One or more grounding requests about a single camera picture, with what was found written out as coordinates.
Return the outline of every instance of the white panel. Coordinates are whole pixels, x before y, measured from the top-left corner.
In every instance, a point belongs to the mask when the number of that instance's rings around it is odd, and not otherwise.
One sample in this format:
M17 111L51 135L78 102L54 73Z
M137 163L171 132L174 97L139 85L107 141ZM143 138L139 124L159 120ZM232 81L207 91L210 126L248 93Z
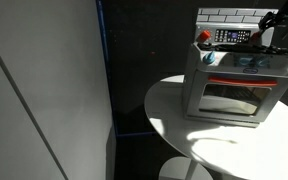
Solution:
M0 180L64 179L0 68Z
M69 179L104 180L112 122L95 1L0 0L0 52Z

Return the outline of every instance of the round white table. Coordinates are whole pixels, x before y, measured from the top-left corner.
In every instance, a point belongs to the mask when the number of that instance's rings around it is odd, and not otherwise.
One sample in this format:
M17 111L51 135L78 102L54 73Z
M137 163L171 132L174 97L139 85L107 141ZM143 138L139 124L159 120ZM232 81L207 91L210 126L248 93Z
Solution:
M145 111L155 130L175 149L217 172L255 180L288 180L288 106L278 102L257 128L184 119L184 76L150 88Z

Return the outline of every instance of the table leg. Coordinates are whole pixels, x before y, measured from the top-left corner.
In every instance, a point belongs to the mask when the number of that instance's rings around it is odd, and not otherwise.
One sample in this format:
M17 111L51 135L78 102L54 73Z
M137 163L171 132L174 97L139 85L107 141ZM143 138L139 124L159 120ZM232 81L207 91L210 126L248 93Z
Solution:
M186 174L185 180L191 180L192 179L192 176L194 174L196 166L197 166L197 162L191 160L190 166L188 167L188 170L187 170L187 174Z

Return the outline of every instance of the white wall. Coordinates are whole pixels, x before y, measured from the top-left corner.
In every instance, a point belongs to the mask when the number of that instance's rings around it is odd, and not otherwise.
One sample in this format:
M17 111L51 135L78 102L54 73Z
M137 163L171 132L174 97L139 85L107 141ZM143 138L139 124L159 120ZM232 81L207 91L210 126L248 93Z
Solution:
M0 0L0 54L69 179L105 179L102 52L94 0Z

